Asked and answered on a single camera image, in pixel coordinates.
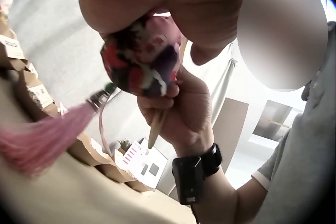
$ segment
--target succulent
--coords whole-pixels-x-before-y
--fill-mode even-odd
[[[125,152],[128,151],[128,149],[131,147],[131,144],[128,139],[118,141],[120,144],[120,148],[122,148]]]

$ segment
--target price tag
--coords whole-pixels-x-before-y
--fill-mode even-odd
[[[39,99],[42,105],[42,108],[45,108],[54,102],[43,84],[30,87],[29,91],[35,93],[37,99]]]
[[[23,60],[26,59],[20,47],[20,44],[17,40],[0,34],[0,43],[2,43],[5,46],[7,56],[9,58],[23,59]]]
[[[96,152],[100,154],[103,153],[103,147],[97,141],[91,138],[90,142],[91,142],[91,146],[96,150]]]
[[[35,69],[34,65],[32,63],[29,64],[28,70],[36,75],[36,78],[38,78],[39,74],[37,73],[37,70]]]

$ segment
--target pink tassel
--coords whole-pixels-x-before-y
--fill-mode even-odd
[[[0,128],[0,150],[10,164],[26,175],[41,173],[72,145],[95,112],[87,101],[62,116],[24,125],[20,133]]]

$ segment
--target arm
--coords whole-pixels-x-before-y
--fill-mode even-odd
[[[251,221],[267,194],[266,189],[252,178],[235,190],[222,168],[204,182],[204,198],[194,206],[201,224],[243,224]]]
[[[282,137],[272,156],[260,167],[246,184],[235,190],[226,179],[222,168],[207,177],[203,185],[203,202],[195,204],[194,210],[201,224],[245,224],[254,219],[264,202],[274,167],[280,161],[289,130]],[[212,130],[203,138],[212,138]],[[175,148],[179,157],[201,154],[208,150],[213,141],[200,141],[191,150]]]

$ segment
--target cardboard box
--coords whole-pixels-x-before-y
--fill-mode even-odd
[[[114,155],[112,156],[112,162],[109,164],[101,164],[96,166],[97,170],[99,170],[102,174],[106,177],[118,182],[118,183],[126,183],[130,181],[135,181],[136,178],[132,176],[132,174],[127,170],[123,169],[121,165],[117,165],[120,158],[116,157],[123,157],[125,151],[122,149],[114,150]]]
[[[14,85],[14,94],[34,121],[59,114],[57,105],[35,74],[21,70],[18,75],[18,81]],[[40,99],[42,109],[31,99],[29,90]]]
[[[0,20],[0,67],[19,71],[27,63],[15,33]]]
[[[137,192],[148,192],[148,191],[154,191],[155,190],[154,188],[150,188],[150,187],[144,185],[139,180],[130,181],[130,182],[127,182],[125,184],[128,185],[134,191],[137,191]]]
[[[39,74],[37,73],[37,70],[35,69],[34,65],[30,62],[28,62],[24,68],[25,71],[31,72],[36,75],[36,78],[39,77]]]
[[[102,146],[85,133],[81,133],[67,152],[78,161],[89,166],[108,164],[112,159],[102,152]]]

